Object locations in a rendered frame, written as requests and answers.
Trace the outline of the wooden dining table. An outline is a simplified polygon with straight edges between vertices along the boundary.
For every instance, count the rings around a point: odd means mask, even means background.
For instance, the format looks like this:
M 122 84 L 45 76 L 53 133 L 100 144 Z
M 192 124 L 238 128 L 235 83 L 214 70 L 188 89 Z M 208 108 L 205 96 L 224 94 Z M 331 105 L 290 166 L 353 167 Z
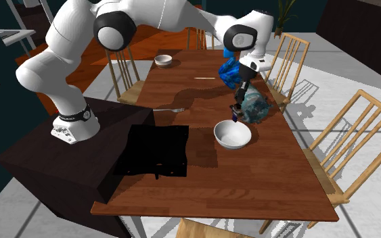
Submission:
M 241 149 L 225 149 L 215 125 L 231 117 L 234 93 L 218 77 L 221 51 L 169 49 L 170 68 L 152 66 L 137 100 L 158 126 L 187 125 L 187 176 L 126 176 L 94 215 L 332 221 L 338 216 L 276 105 Z M 196 80 L 194 77 L 215 77 Z

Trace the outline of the potted green plant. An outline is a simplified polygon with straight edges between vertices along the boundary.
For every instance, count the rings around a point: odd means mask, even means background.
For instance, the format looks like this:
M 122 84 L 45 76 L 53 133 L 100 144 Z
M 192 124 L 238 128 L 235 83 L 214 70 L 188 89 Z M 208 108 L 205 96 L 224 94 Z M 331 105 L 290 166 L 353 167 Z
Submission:
M 275 32 L 274 32 L 274 37 L 279 37 L 281 38 L 283 29 L 284 29 L 284 24 L 291 18 L 295 17 L 297 18 L 297 15 L 289 15 L 289 12 L 294 5 L 294 3 L 297 0 L 277 0 L 278 2 L 278 19 L 277 19 L 277 25 L 275 27 Z

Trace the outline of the dark robot stand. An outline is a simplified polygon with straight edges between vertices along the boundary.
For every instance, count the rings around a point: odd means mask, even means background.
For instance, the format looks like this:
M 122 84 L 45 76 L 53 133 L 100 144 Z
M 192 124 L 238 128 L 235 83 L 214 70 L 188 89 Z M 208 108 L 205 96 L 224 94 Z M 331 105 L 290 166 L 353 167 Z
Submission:
M 121 175 L 113 169 L 133 124 L 153 125 L 152 109 L 87 98 L 99 132 L 70 145 L 49 132 L 49 118 L 0 155 L 0 164 L 56 216 L 113 235 L 131 238 L 117 216 L 91 214 L 94 202 L 108 203 Z

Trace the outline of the black square object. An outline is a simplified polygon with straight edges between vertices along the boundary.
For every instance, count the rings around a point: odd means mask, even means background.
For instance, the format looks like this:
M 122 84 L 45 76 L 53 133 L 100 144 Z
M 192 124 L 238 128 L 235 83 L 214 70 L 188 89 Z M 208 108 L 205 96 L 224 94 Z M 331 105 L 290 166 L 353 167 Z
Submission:
M 118 157 L 115 175 L 154 174 L 187 176 L 186 144 L 189 127 L 134 124 L 125 149 Z

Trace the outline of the blue toy figure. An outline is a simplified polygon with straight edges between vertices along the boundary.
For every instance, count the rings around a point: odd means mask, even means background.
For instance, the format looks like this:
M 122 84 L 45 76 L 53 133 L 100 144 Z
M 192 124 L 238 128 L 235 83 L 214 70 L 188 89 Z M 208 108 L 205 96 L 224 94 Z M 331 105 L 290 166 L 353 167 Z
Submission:
M 241 77 L 239 75 L 240 63 L 234 56 L 234 52 L 227 48 L 223 49 L 223 57 L 228 60 L 219 68 L 220 79 L 230 89 L 235 89 L 237 84 L 240 84 Z

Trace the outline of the white shelf stand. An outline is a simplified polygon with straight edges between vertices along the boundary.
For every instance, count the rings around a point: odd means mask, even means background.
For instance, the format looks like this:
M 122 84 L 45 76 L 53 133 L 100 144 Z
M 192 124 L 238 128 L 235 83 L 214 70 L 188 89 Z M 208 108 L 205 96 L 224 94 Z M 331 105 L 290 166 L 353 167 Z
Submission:
M 10 46 L 14 43 L 19 42 L 24 49 L 26 55 L 30 57 L 29 50 L 26 48 L 23 39 L 27 39 L 29 45 L 32 49 L 36 49 L 36 45 L 33 42 L 31 36 L 36 33 L 35 30 L 28 30 L 22 21 L 18 10 L 15 8 L 13 0 L 6 0 L 9 8 L 11 9 L 17 23 L 20 26 L 20 29 L 8 30 L 8 29 L 0 29 L 0 37 L 5 46 Z M 45 15 L 48 19 L 49 24 L 53 22 L 53 14 L 50 10 L 50 7 L 47 3 L 47 0 L 23 0 L 23 4 L 25 7 L 36 7 L 41 5 Z

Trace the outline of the small white bowl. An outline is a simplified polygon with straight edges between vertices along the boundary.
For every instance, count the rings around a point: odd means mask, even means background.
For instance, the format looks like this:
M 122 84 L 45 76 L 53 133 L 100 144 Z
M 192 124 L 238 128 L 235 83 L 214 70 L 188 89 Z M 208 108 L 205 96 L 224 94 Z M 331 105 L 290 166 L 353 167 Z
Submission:
M 159 68 L 168 68 L 172 64 L 172 60 L 170 55 L 157 55 L 154 58 L 154 62 Z

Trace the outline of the light wooden chair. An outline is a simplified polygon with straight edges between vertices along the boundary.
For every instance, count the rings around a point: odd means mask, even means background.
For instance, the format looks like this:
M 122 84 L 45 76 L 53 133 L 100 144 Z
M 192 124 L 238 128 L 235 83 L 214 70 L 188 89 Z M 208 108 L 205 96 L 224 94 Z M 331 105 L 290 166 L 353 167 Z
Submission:
M 182 218 L 176 238 L 254 238 Z
M 298 81 L 298 77 L 300 75 L 300 72 L 302 70 L 302 66 L 304 64 L 305 58 L 307 56 L 307 51 L 309 50 L 310 42 L 300 39 L 296 36 L 293 36 L 288 33 L 282 33 L 281 40 L 279 42 L 277 51 L 275 52 L 275 56 L 272 60 L 272 66 L 274 67 L 277 64 L 277 59 L 279 56 L 279 53 L 284 45 L 284 41 L 288 39 L 288 46 L 286 48 L 286 52 L 282 58 L 282 62 L 279 66 L 279 69 L 277 71 L 276 77 L 273 79 L 273 83 L 270 85 L 268 83 L 268 80 L 272 76 L 272 70 L 269 70 L 266 73 L 266 76 L 264 77 L 265 84 L 267 85 L 268 89 L 270 90 L 278 108 L 280 109 L 281 113 L 284 113 L 287 105 L 291 102 L 291 97 L 294 92 L 294 88 L 296 86 L 296 83 Z M 301 54 L 300 61 L 296 67 L 296 72 L 294 75 L 294 78 L 292 80 L 291 87 L 288 91 L 287 95 L 284 95 L 284 92 L 282 91 L 284 83 L 286 82 L 286 79 L 289 75 L 290 69 L 295 63 L 296 54 L 298 52 L 298 49 L 301 45 L 304 45 L 303 52 Z
M 140 79 L 140 76 L 138 74 L 137 67 L 135 65 L 135 61 L 133 59 L 133 55 L 131 53 L 130 47 L 127 47 L 127 51 L 128 51 L 129 57 L 130 57 L 130 63 L 131 63 L 132 69 L 133 69 L 135 77 L 136 77 L 135 82 L 133 82 L 131 79 L 131 75 L 130 75 L 130 72 L 129 72 L 129 69 L 128 69 L 128 66 L 126 63 L 124 52 L 123 51 L 114 51 L 114 55 L 116 56 L 118 68 L 120 70 L 120 78 L 122 79 L 123 85 L 125 86 L 125 92 L 124 93 L 120 93 L 120 90 L 118 88 L 118 83 L 117 83 L 116 75 L 114 73 L 114 67 L 112 65 L 110 52 L 108 50 L 105 50 L 105 53 L 106 53 L 106 57 L 108 60 L 108 66 L 110 69 L 110 74 L 112 77 L 114 90 L 116 93 L 116 100 L 121 102 L 121 103 L 135 105 L 138 98 L 139 98 L 141 90 L 143 88 L 144 81 L 142 79 Z
M 192 31 L 191 28 L 187 28 L 186 49 L 189 49 L 191 31 Z M 195 33 L 196 33 L 196 49 L 207 49 L 206 31 L 196 28 Z
M 381 91 L 301 93 L 284 112 L 302 148 L 341 188 L 341 222 L 316 225 L 309 235 L 381 238 Z

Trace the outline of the dark cabinet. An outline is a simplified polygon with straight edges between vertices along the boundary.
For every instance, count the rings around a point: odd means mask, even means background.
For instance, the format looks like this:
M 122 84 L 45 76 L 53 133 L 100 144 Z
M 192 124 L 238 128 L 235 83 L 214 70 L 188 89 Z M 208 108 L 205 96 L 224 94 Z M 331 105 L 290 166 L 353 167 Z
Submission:
M 381 6 L 328 0 L 316 33 L 381 75 Z

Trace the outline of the large white bowl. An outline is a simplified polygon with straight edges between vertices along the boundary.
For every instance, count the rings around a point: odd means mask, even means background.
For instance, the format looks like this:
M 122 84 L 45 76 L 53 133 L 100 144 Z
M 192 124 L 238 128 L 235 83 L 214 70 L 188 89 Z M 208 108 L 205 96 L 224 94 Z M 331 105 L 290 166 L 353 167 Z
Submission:
M 226 149 L 243 148 L 252 138 L 250 129 L 241 122 L 223 120 L 214 127 L 217 142 Z

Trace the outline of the teal glass jar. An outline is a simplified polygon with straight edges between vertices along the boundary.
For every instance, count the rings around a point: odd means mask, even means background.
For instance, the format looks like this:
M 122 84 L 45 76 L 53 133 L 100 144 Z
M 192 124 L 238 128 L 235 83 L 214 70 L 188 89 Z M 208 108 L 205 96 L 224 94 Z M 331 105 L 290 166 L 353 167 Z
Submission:
M 267 102 L 253 85 L 249 85 L 241 104 L 242 117 L 240 120 L 247 123 L 259 123 L 273 105 Z

